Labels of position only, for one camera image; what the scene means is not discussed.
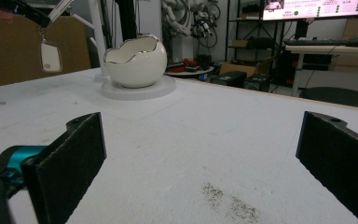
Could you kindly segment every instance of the dark stain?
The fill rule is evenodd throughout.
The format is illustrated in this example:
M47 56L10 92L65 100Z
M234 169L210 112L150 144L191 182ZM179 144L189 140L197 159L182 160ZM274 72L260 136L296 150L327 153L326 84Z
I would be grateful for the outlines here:
M258 223L258 218L260 216L260 212L258 210L236 197L232 197L231 199L232 203L227 213L228 217L232 218L233 221L239 221L240 223Z
M211 206L213 210L216 210L217 207L222 202L223 191L215 188L210 183L206 183L202 189L206 201L208 202L208 204Z
M5 105L5 104L6 104L6 101L0 102L0 105Z
M260 211L252 207L251 205L241 201L237 197L228 196L224 194L221 189L214 187L211 183L206 183L202 187L203 195L208 205L217 213L224 211L226 218L230 219L232 223L243 224L256 224L260 217ZM230 203L222 203L223 198Z

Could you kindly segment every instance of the hanging tag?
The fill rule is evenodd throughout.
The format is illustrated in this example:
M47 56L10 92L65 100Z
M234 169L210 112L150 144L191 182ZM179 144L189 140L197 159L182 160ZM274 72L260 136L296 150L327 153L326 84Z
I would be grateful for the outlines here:
M38 33L42 35L42 42L40 43L40 59L42 63L42 69L45 72L61 72L62 61L60 49L53 43L46 41L45 28L38 28Z

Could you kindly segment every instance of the black box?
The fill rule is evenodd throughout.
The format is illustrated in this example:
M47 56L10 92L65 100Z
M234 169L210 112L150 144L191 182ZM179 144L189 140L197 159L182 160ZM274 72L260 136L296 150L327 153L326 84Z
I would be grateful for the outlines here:
M247 74L245 72L227 72L220 76L211 77L211 83L243 88L243 81L246 79Z
M270 76L263 74L252 75L245 79L243 88L246 90L269 92L270 81Z

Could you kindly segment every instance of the desk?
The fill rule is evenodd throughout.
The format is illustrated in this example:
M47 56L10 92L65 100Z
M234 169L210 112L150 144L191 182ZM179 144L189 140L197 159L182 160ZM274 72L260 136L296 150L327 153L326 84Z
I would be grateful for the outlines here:
M107 159L68 223L358 223L296 158L304 111L358 132L358 108L183 79L157 99L115 101L99 73L0 87L0 153L102 113ZM36 223L26 190L9 205Z
M296 67L295 80L292 88L292 96L297 95L298 83L301 77L304 54L335 54L335 55L358 55L358 48L351 48L345 46L289 46L286 45L286 50L291 50L292 53L298 53L298 64Z

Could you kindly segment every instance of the computer screen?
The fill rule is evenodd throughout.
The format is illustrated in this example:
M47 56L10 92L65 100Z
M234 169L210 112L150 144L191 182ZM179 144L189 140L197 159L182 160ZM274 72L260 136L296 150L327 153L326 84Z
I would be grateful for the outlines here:
M261 0L263 21L296 21L358 16L358 0Z

